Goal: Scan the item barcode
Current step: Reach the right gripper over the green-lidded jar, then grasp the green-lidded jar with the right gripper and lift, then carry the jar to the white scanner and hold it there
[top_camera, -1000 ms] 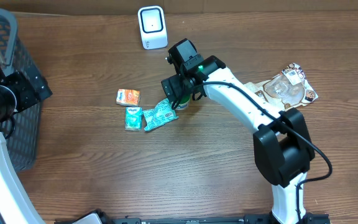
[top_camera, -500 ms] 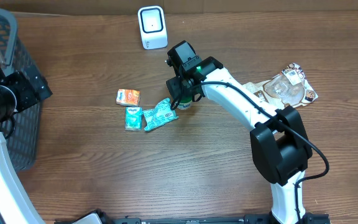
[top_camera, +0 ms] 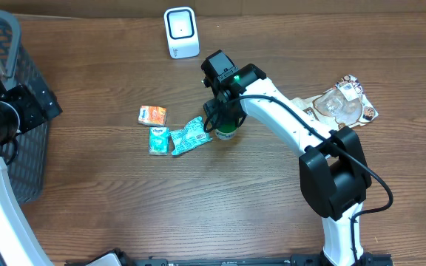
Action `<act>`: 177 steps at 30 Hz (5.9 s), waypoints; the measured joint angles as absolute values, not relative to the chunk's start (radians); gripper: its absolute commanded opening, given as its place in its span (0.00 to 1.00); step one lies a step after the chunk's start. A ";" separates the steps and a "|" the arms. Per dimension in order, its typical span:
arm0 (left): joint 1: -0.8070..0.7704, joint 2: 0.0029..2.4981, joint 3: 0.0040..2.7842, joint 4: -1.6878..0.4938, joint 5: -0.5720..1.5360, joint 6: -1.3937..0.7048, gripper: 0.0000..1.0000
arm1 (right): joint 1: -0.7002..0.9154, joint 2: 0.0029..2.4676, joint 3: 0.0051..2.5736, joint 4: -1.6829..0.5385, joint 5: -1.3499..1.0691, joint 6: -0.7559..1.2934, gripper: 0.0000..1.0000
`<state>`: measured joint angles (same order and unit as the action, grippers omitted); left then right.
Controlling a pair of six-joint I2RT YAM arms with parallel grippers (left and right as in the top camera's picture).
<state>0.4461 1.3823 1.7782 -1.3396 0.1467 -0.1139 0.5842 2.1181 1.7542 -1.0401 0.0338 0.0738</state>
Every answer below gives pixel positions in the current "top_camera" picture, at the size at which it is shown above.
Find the orange snack packet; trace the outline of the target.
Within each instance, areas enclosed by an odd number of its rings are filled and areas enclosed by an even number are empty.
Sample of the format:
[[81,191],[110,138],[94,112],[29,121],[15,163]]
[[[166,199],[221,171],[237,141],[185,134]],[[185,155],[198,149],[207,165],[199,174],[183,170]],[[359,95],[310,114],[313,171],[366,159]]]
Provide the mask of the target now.
[[147,126],[165,126],[167,108],[161,106],[141,106],[138,122]]

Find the teal tissue pack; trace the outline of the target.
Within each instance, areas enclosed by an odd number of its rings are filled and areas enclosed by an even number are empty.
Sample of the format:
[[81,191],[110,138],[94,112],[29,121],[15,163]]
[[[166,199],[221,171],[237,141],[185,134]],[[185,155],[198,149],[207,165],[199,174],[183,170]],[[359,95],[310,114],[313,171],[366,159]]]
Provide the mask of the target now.
[[149,147],[151,155],[167,155],[169,153],[170,131],[167,127],[149,128]]

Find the brown white snack bag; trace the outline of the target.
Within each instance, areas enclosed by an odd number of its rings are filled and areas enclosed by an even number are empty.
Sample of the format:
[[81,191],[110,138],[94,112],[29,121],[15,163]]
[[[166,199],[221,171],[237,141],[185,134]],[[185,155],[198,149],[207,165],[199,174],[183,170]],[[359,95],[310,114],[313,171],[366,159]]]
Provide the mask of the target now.
[[345,126],[364,126],[379,116],[361,83],[353,75],[345,75],[320,95],[306,99],[294,98],[291,102],[334,130]]

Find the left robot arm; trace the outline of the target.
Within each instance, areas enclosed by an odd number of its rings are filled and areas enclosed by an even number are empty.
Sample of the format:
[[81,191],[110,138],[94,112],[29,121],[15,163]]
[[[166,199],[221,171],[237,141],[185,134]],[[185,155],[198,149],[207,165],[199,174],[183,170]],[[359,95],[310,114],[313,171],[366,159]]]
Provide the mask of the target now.
[[25,85],[7,88],[0,64],[0,265],[51,265],[16,200],[1,147],[61,114],[48,89],[33,91]]

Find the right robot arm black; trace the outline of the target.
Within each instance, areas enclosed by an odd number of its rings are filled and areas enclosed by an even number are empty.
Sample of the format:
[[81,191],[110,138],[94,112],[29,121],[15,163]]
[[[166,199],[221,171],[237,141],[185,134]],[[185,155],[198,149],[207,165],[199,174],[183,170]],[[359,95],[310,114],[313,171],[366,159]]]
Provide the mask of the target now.
[[206,132],[226,138],[250,116],[266,125],[299,158],[300,190],[322,218],[324,265],[365,265],[359,219],[370,174],[357,134],[338,131],[304,113],[258,67],[238,68],[221,50],[202,63],[213,99],[203,108]]

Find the green lid jar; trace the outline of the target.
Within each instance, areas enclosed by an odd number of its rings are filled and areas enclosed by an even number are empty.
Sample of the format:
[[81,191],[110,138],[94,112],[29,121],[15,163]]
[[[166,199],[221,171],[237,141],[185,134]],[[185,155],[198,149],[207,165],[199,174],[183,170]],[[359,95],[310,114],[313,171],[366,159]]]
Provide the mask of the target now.
[[215,129],[214,133],[220,140],[230,140],[236,135],[237,127],[233,123],[223,124]]

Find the teal packet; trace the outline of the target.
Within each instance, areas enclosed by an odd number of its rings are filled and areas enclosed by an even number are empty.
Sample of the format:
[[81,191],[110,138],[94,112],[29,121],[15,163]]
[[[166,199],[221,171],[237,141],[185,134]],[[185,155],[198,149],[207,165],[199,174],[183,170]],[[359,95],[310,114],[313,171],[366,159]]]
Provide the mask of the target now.
[[172,155],[181,155],[211,141],[212,138],[203,127],[203,118],[198,116],[190,120],[183,129],[171,131],[170,137],[174,144]]

